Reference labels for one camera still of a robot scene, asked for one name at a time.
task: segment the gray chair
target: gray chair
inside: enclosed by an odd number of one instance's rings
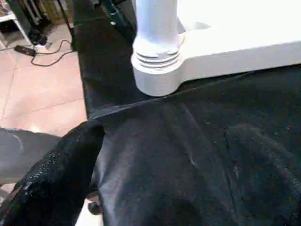
[[[0,128],[0,186],[21,179],[59,139],[49,134]]]

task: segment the tiled floor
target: tiled floor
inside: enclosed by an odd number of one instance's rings
[[[49,52],[57,50],[62,39],[70,40],[65,25],[49,30]],[[19,33],[7,37],[8,47],[26,45]],[[35,63],[49,64],[70,51],[67,43],[60,52],[37,56]],[[0,127],[18,128],[63,136],[86,120],[77,53],[66,55],[51,67],[33,66],[31,57],[14,50],[0,52]],[[77,226],[102,225],[101,217],[87,210],[85,201]]]

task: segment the black fabric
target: black fabric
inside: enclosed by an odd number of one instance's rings
[[[107,19],[75,27],[105,225],[300,225],[301,66],[138,91]]]
[[[19,180],[0,206],[1,226],[73,226],[88,192],[104,131],[81,123]]]

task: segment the black cable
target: black cable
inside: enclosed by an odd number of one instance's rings
[[[62,44],[63,44],[64,41],[67,42],[67,43],[69,43],[69,44],[70,44],[70,47],[71,47],[71,43],[70,43],[68,40],[64,39],[64,40],[61,41],[60,47],[58,48],[57,51],[52,52],[52,53],[37,53],[37,54],[32,58],[31,64],[32,64],[32,65],[35,65],[35,66],[40,66],[40,67],[50,67],[50,66],[55,65],[56,63],[58,63],[65,55],[67,55],[67,54],[69,54],[69,53],[73,53],[74,51],[70,51],[70,52],[64,53],[64,54],[62,54],[62,55],[60,56],[60,58],[58,58],[56,61],[54,61],[53,63],[48,64],[48,65],[40,65],[40,64],[36,64],[36,63],[33,62],[34,59],[35,59],[35,57],[36,57],[38,54],[41,54],[41,55],[51,55],[51,54],[54,54],[54,53],[59,52],[59,51],[61,50],[61,47],[62,47]]]

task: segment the black table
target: black table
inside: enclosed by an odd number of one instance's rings
[[[301,66],[148,97],[135,86],[131,46],[85,4],[74,0],[75,33],[87,115],[106,131],[104,223],[301,225]]]

